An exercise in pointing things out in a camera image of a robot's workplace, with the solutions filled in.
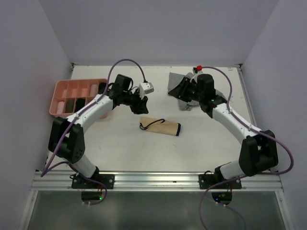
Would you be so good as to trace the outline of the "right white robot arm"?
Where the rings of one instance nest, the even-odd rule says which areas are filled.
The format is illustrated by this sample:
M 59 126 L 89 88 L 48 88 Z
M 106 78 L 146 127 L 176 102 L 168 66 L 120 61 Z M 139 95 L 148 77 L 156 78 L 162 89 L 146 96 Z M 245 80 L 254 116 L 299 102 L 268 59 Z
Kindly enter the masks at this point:
M 231 179 L 239 176 L 254 176 L 278 164 L 275 135 L 262 131 L 252 124 L 244 126 L 230 113 L 226 98 L 215 89 L 210 74 L 201 74 L 197 80 L 184 77 L 168 94 L 184 102 L 197 101 L 201 110 L 222 124 L 241 144 L 239 158 L 214 170 L 214 184 L 225 188 Z

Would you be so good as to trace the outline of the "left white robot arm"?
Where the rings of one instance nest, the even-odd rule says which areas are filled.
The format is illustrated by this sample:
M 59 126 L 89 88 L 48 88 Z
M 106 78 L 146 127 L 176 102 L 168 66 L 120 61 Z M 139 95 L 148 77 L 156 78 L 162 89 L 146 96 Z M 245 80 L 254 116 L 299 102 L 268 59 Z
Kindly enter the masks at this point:
M 84 134 L 98 119 L 120 105 L 129 106 L 134 114 L 147 114 L 147 94 L 154 91 L 150 82 L 139 84 L 134 92 L 129 89 L 130 77 L 117 75 L 110 89 L 105 89 L 92 99 L 89 104 L 66 117 L 54 119 L 48 150 L 52 157 L 65 159 L 78 173 L 83 175 L 83 183 L 95 188 L 100 182 L 98 168 L 85 155 Z

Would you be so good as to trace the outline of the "beige navy-trimmed underwear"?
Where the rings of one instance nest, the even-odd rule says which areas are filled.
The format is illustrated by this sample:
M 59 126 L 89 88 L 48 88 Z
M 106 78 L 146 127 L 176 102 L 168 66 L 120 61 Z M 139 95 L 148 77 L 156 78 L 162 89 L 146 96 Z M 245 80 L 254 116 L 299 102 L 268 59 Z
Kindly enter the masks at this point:
M 165 120 L 164 118 L 151 118 L 142 116 L 140 118 L 139 128 L 143 131 L 179 136 L 181 124 Z

